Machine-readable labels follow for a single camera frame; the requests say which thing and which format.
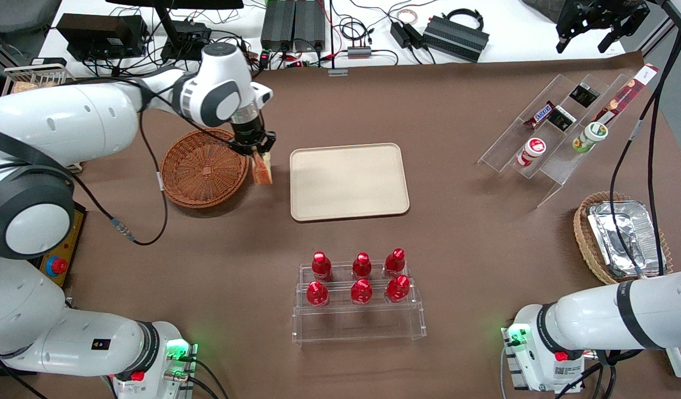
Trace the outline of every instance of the brown table cover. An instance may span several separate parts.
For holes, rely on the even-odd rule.
[[[632,75],[640,55],[608,60],[357,68],[347,78],[326,70],[262,73],[274,89],[264,109],[278,132],[274,185],[247,183],[206,212],[171,207],[168,230],[138,247],[90,209],[71,270],[76,306],[136,320],[166,320],[200,344],[232,399],[275,397],[497,398],[499,328],[522,306],[549,303],[598,286],[574,240],[581,200],[607,190],[617,157],[649,93],[642,93],[564,189],[512,169],[497,174],[480,155],[558,74],[587,73],[610,83]],[[649,122],[642,131],[647,132]],[[158,159],[191,127],[160,111],[145,114]],[[681,151],[658,124],[655,192],[660,226],[681,270]],[[617,190],[647,202],[647,133],[621,169]],[[399,217],[298,223],[289,210],[289,154],[302,147],[393,142],[402,150],[411,209]],[[87,162],[82,179],[140,240],[160,229],[163,211],[153,165],[140,137],[114,156]],[[291,342],[298,264],[324,250],[335,261],[373,258],[402,247],[421,290],[428,335],[334,344]],[[681,398],[681,379],[664,355],[643,353],[618,366],[614,399]],[[211,379],[202,372],[199,377]],[[108,398],[98,378],[26,377],[52,399]],[[570,397],[591,395],[586,391]],[[608,376],[605,376],[604,387]],[[513,391],[508,397],[548,398]],[[0,398],[31,394],[0,378]],[[197,390],[195,397],[206,397]]]

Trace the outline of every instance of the qr code label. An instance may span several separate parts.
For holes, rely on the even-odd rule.
[[[571,380],[581,374],[581,361],[555,361],[555,379]]]

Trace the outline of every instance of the power supply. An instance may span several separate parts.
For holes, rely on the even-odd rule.
[[[488,43],[488,33],[434,16],[424,30],[424,43],[442,53],[477,63]]]
[[[295,7],[295,51],[325,50],[325,12],[320,2],[316,0],[296,0]]]
[[[269,0],[262,27],[262,48],[271,51],[292,51],[294,45],[294,13],[296,2],[293,0]]]

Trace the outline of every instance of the snickers bar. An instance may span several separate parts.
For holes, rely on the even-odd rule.
[[[547,102],[544,108],[540,109],[540,111],[535,114],[532,118],[528,119],[525,122],[525,126],[528,126],[530,129],[535,129],[538,124],[540,124],[543,119],[546,117],[550,116],[551,112],[555,110],[555,104],[551,103],[550,101]]]

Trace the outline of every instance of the black power adapter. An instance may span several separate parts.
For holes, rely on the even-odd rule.
[[[409,36],[409,42],[412,43],[414,48],[424,47],[424,38],[422,38],[421,33],[419,33],[413,26],[408,23],[404,24],[404,32]]]
[[[406,30],[404,30],[404,28],[398,22],[395,21],[392,23],[389,33],[392,34],[392,37],[397,41],[401,48],[408,48],[412,45],[411,39],[409,38]]]

